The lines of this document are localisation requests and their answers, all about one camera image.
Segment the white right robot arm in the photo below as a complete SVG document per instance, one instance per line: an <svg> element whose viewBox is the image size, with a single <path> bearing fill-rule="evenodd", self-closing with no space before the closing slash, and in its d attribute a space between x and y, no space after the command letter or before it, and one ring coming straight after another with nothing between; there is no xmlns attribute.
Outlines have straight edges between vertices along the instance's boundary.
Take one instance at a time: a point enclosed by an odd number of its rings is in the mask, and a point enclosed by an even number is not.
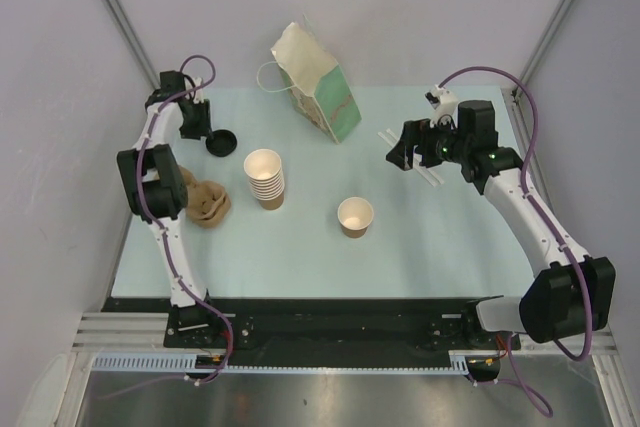
<svg viewBox="0 0 640 427"><path fill-rule="evenodd" d="M499 144L495 109L487 100L437 102L433 118L404 123L386 159L403 171L449 162L502 216L523 249L533 283L522 297L476 302L461 323L463 340L484 348L497 332L525 333L537 343L554 342L603 329L616 271L563 229L540 195L516 151Z"/></svg>

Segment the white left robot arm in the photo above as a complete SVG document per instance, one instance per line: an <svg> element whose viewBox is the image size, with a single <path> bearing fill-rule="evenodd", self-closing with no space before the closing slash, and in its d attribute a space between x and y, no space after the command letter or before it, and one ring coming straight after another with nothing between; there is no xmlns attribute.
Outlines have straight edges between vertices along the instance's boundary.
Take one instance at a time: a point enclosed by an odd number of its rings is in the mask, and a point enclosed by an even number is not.
<svg viewBox="0 0 640 427"><path fill-rule="evenodd" d="M181 71L162 72L160 87L145 103L140 137L116 161L129 207L150 228L163 257L171 289L169 328L207 347L219 339L221 323L186 252L188 189L172 151L178 137L201 141L212 133L210 102L197 93L201 87Z"/></svg>

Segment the single brown paper cup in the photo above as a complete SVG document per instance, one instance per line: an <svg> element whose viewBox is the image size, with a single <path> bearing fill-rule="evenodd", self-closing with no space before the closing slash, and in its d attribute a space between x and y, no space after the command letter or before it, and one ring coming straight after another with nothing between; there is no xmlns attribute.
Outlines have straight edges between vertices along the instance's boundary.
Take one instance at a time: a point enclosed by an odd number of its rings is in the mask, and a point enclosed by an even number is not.
<svg viewBox="0 0 640 427"><path fill-rule="evenodd" d="M339 205L337 217L343 234L356 239L366 234L374 220L374 209L366 199L350 197Z"/></svg>

